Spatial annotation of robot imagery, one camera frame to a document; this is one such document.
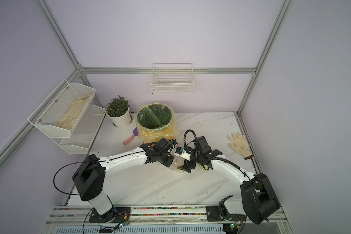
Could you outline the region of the glass oatmeal jar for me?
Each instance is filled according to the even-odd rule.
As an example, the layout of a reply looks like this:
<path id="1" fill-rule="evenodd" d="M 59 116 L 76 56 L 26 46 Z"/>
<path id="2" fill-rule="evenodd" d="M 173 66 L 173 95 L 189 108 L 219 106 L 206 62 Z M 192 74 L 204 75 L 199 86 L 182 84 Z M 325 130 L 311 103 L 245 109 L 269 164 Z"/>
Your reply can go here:
<path id="1" fill-rule="evenodd" d="M 183 157 L 175 154 L 174 155 L 174 159 L 173 162 L 171 163 L 171 165 L 169 166 L 169 169 L 178 173 L 184 173 L 186 172 L 184 170 L 184 163 L 188 162 L 188 160 L 184 159 Z"/>

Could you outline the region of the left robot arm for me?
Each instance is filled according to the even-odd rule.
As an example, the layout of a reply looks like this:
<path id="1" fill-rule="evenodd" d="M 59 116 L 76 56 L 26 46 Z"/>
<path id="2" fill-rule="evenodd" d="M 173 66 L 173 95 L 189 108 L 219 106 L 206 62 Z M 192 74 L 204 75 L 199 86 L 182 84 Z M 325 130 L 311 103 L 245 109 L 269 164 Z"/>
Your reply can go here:
<path id="1" fill-rule="evenodd" d="M 80 165 L 72 176 L 78 191 L 76 196 L 88 202 L 99 215 L 105 215 L 115 212 L 110 198 L 103 190 L 104 181 L 108 176 L 154 162 L 169 168 L 175 158 L 172 152 L 177 146 L 176 140 L 162 138 L 158 142 L 144 143 L 134 150 L 115 156 L 98 158 L 95 154 L 88 155 L 84 161 L 67 164 L 62 169 L 74 164 Z"/>

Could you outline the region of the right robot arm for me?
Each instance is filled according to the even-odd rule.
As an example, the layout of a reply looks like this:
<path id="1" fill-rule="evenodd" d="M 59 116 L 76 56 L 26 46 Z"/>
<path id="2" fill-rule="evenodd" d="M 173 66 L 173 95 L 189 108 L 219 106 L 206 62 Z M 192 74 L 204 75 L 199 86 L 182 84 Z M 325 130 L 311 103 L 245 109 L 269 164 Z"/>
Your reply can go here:
<path id="1" fill-rule="evenodd" d="M 221 173 L 240 189 L 241 198 L 229 195 L 219 202 L 214 219 L 230 221 L 236 216 L 245 216 L 254 224 L 260 224 L 280 209 L 280 202 L 265 174 L 255 175 L 242 169 L 221 151 L 212 150 L 205 137 L 198 137 L 193 143 L 194 148 L 187 145 L 176 148 L 175 155 L 184 159 L 180 170 L 190 173 L 198 164 Z"/>

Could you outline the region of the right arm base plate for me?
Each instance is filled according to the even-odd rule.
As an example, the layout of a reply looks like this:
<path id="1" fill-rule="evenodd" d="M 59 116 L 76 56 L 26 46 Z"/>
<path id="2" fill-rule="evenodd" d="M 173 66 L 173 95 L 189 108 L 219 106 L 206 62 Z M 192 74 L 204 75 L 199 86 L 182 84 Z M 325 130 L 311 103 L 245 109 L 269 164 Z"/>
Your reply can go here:
<path id="1" fill-rule="evenodd" d="M 242 214 L 230 214 L 226 208 L 221 206 L 206 206 L 208 221 L 245 221 L 246 216 Z"/>

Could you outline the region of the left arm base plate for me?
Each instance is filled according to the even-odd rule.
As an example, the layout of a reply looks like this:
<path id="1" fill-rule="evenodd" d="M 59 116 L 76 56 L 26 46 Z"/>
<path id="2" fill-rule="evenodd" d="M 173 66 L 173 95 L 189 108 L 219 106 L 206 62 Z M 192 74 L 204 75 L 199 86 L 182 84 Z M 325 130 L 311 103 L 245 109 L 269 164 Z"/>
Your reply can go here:
<path id="1" fill-rule="evenodd" d="M 113 207 L 110 211 L 102 215 L 93 208 L 89 223 L 121 223 L 129 219 L 130 213 L 130 207 Z"/>

